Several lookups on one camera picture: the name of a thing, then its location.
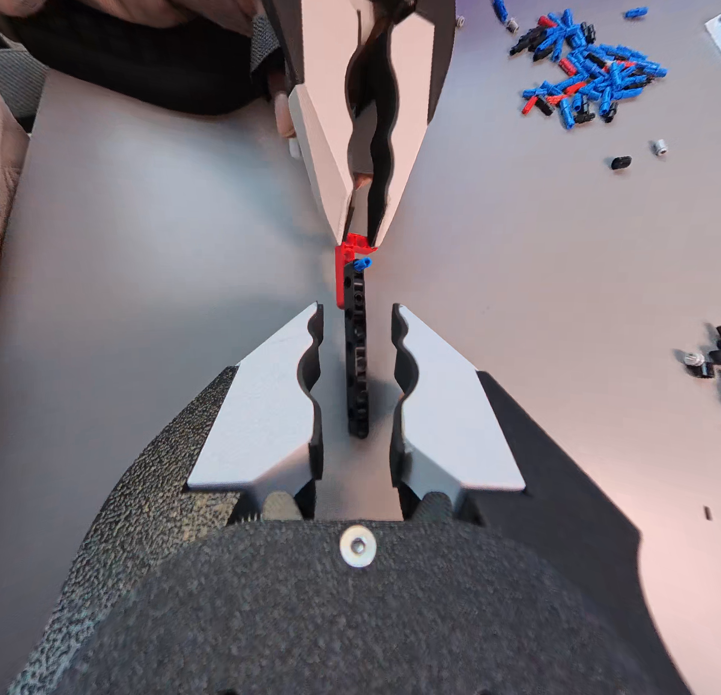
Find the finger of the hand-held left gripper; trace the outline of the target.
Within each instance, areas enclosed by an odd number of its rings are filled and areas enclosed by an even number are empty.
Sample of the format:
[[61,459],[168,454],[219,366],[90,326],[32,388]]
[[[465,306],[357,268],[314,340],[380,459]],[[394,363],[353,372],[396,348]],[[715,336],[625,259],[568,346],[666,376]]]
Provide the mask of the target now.
[[428,127],[434,35],[435,26],[418,14],[377,21],[352,66],[352,104],[376,109],[367,198],[371,247],[380,246],[389,229]]
[[290,112],[315,202],[339,245],[354,188],[347,70],[361,20],[352,0],[301,0],[301,20],[303,80],[290,94]]

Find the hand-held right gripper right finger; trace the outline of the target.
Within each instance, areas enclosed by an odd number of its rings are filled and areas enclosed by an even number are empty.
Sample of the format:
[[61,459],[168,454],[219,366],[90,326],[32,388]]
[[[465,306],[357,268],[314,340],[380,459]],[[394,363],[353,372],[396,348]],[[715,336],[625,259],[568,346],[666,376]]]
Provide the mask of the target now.
[[472,362],[406,306],[392,308],[401,398],[390,447],[402,512],[430,492],[459,510],[468,493],[522,492],[526,482]]

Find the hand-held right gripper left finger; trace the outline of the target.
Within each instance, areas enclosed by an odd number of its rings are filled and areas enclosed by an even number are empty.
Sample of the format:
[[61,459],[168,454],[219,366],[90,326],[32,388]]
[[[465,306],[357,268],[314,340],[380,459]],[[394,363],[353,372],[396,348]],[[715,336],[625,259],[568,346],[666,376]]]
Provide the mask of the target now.
[[299,494],[322,478],[320,378],[323,306],[312,302],[237,364],[190,471],[191,491]]

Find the black lego beam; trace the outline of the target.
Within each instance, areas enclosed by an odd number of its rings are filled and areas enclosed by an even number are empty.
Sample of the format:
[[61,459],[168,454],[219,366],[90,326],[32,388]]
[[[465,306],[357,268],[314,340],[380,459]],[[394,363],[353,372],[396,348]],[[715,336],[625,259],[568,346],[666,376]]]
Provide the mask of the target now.
[[368,436],[367,326],[365,271],[355,272],[351,263],[345,275],[345,377],[348,432]]

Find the red angled lego beam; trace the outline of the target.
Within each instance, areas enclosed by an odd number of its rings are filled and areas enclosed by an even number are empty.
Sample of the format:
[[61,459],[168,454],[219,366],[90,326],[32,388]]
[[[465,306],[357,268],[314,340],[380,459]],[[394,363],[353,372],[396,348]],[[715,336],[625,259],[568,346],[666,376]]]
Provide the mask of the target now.
[[347,264],[358,259],[364,259],[373,254],[377,248],[371,247],[367,237],[356,233],[349,233],[345,240],[335,246],[335,293],[339,309],[345,307],[345,275]]

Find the pile of blue lego pins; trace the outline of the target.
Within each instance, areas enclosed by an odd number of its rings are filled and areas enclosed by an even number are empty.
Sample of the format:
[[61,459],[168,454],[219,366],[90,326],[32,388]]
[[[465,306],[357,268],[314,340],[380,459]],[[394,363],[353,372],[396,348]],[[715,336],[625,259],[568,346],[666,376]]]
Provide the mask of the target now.
[[520,112],[557,115],[566,130],[595,119],[612,123],[621,102],[636,99],[668,74],[641,51],[599,42],[595,26],[577,21],[571,9],[541,15],[508,55],[528,55],[534,64],[548,61],[560,70],[561,80],[543,80],[523,90]]

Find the person's left hand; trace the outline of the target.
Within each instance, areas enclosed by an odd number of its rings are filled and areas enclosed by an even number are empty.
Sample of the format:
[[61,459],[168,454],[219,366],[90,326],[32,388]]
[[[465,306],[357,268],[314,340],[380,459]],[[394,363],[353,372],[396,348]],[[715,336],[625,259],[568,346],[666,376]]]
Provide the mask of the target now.
[[288,94],[286,92],[285,71],[283,69],[272,71],[267,76],[267,85],[274,107],[275,123],[278,133],[287,142],[291,157],[294,159],[302,159],[302,152],[293,125]]

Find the black cloth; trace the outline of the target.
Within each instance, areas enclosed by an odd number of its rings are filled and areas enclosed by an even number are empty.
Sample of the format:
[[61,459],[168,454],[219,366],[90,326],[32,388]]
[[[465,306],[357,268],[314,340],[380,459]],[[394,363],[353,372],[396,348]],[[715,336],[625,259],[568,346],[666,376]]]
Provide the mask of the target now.
[[170,28],[132,24],[77,0],[46,0],[2,23],[50,69],[171,111],[229,114],[267,93],[268,65],[283,64],[269,22],[253,34],[202,16]]

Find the grey woven fabric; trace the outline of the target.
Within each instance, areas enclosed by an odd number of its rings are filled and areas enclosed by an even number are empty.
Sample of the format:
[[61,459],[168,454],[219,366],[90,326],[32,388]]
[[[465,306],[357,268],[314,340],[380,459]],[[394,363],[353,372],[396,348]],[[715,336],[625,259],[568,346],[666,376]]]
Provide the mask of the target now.
[[22,45],[1,35],[1,95],[23,130],[31,134],[48,68]]

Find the person's beige sweatshirt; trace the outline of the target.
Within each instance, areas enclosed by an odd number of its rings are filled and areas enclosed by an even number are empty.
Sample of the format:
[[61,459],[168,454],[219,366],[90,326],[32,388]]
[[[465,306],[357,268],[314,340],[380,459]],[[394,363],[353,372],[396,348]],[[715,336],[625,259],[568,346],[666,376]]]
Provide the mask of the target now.
[[1,99],[1,239],[14,204],[15,194],[23,171],[29,135]]

